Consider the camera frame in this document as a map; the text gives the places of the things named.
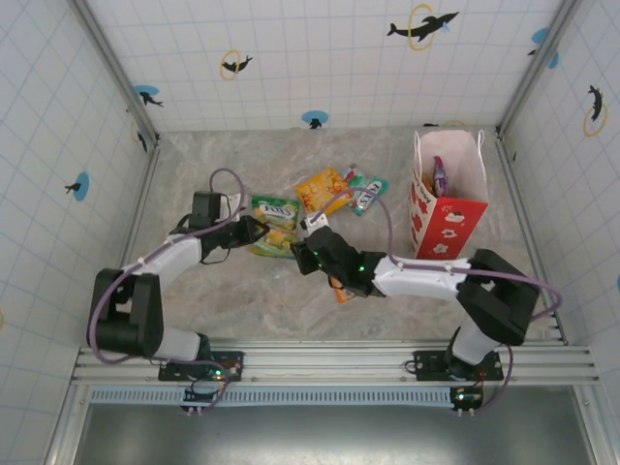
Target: orange item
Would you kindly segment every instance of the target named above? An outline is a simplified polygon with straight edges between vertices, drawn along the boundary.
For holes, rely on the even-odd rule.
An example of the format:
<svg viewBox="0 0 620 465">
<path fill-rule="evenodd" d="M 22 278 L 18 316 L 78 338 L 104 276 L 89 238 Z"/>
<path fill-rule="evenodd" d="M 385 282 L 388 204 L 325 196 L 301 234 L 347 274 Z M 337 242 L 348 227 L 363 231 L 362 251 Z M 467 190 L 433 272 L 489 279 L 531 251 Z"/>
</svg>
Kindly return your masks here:
<svg viewBox="0 0 620 465">
<path fill-rule="evenodd" d="M 329 280 L 331 282 L 331 287 L 336 292 L 336 298 L 338 299 L 339 303 L 346 303 L 356 296 L 349 290 L 339 289 L 342 288 L 342 283 L 340 283 L 340 281 L 338 281 L 336 278 L 332 278 L 331 276 L 329 276 Z"/>
<path fill-rule="evenodd" d="M 321 171 L 314 177 L 311 177 L 305 182 L 294 186 L 295 191 L 299 195 L 303 206 L 306 209 L 306 215 L 314 213 L 323 208 L 333 196 L 339 192 L 348 189 L 349 185 L 342 178 L 340 173 L 334 168 L 329 167 L 326 170 Z M 325 214 L 329 214 L 341 206 L 346 205 L 353 199 L 353 194 L 342 196 L 335 201 L 325 211 Z"/>
</svg>

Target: paper bag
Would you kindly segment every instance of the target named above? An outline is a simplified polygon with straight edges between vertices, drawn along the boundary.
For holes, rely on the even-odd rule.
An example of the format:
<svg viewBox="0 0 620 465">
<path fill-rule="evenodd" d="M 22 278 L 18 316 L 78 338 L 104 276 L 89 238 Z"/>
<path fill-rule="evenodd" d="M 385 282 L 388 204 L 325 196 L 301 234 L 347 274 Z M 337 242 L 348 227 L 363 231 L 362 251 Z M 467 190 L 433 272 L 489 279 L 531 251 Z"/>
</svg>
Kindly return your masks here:
<svg viewBox="0 0 620 465">
<path fill-rule="evenodd" d="M 416 257 L 453 260 L 488 207 L 486 172 L 481 146 L 462 130 L 434 131 L 415 135 L 414 175 L 409 196 L 411 235 Z M 444 162 L 448 195 L 437 199 L 422 182 L 422 174 L 433 177 L 435 160 Z"/>
</svg>

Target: snack package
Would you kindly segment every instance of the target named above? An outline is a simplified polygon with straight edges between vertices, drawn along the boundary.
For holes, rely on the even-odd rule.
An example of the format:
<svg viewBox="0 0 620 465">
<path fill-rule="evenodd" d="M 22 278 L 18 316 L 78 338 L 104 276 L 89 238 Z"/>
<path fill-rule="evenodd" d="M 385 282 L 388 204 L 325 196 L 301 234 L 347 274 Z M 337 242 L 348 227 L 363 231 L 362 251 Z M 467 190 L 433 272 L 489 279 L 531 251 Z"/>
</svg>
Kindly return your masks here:
<svg viewBox="0 0 620 465">
<path fill-rule="evenodd" d="M 291 242 L 295 242 L 295 228 L 299 202 L 266 196 L 252 196 L 254 217 L 269 226 L 269 232 L 250 245 L 250 251 L 264 257 L 293 259 Z"/>
<path fill-rule="evenodd" d="M 367 175 L 364 171 L 360 170 L 356 164 L 352 164 L 342 171 L 342 177 L 348 183 L 349 187 L 365 187 L 378 196 L 388 188 L 387 181 L 380 177 Z M 354 192 L 354 199 L 349 202 L 349 206 L 357 215 L 361 216 L 374 201 L 375 199 L 365 192 Z"/>
<path fill-rule="evenodd" d="M 333 196 L 344 191 L 348 187 L 349 186 L 338 171 L 332 167 L 329 167 L 326 170 L 321 171 L 316 176 L 311 177 L 307 181 L 294 186 L 294 189 L 306 209 L 306 215 L 309 215 L 310 213 L 319 211 L 331 200 Z M 347 204 L 352 199 L 352 194 L 342 196 L 329 206 L 329 208 L 325 211 L 325 214 L 328 215 L 341 206 Z"/>
<path fill-rule="evenodd" d="M 330 276 L 329 282 L 331 283 L 331 287 L 336 292 L 336 298 L 338 299 L 339 303 L 346 303 L 356 296 L 354 293 L 347 289 L 340 289 L 342 288 L 342 284 L 336 278 L 332 278 Z"/>
<path fill-rule="evenodd" d="M 448 180 L 446 178 L 446 172 L 444 171 L 444 162 L 441 157 L 435 156 L 435 172 L 433 174 L 433 181 L 435 187 L 435 197 L 448 196 Z"/>
</svg>

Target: white tiled wall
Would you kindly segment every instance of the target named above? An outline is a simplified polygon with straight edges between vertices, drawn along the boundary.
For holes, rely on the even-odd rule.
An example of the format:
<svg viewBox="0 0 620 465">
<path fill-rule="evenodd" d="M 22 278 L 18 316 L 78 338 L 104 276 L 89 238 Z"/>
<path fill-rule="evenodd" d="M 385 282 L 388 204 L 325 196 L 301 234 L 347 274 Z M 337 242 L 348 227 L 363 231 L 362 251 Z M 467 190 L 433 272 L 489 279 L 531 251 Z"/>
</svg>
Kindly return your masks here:
<svg viewBox="0 0 620 465">
<path fill-rule="evenodd" d="M 497 124 L 559 0 L 90 0 L 159 131 Z M 416 51 L 392 34 L 457 13 Z M 428 44 L 430 36 L 416 47 Z M 252 57 L 236 76 L 229 50 Z M 236 55 L 227 63 L 236 62 Z"/>
<path fill-rule="evenodd" d="M 613 435 L 620 416 L 620 2 L 585 0 L 509 142 L 542 258 L 562 288 L 571 342 L 594 350 Z M 590 125 L 594 96 L 603 94 Z M 593 134 L 586 137 L 585 132 Z"/>
<path fill-rule="evenodd" d="M 45 456 L 139 188 L 131 123 L 66 0 L 0 2 L 0 463 Z"/>
</svg>

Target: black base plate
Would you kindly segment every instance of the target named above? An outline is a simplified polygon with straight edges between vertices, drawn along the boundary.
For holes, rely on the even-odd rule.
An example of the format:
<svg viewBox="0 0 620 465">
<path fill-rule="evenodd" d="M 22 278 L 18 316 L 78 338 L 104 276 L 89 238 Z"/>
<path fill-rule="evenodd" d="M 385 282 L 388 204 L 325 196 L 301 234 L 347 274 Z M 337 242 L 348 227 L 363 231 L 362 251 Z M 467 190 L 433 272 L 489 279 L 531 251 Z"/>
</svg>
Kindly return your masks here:
<svg viewBox="0 0 620 465">
<path fill-rule="evenodd" d="M 416 371 L 418 381 L 455 381 L 448 372 L 448 364 L 444 361 L 445 354 L 446 351 L 415 351 L 414 361 L 410 363 L 409 368 Z M 479 381 L 482 372 L 484 372 L 485 381 L 502 381 L 504 379 L 499 354 L 495 352 L 487 354 L 476 367 L 471 379 L 467 381 Z"/>
<path fill-rule="evenodd" d="M 242 352 L 212 352 L 211 356 L 225 367 L 239 366 L 236 373 L 229 376 L 229 382 L 241 381 L 243 372 Z M 209 365 L 186 365 L 181 363 L 167 363 L 159 369 L 159 381 L 222 381 L 215 375 L 215 367 Z"/>
</svg>

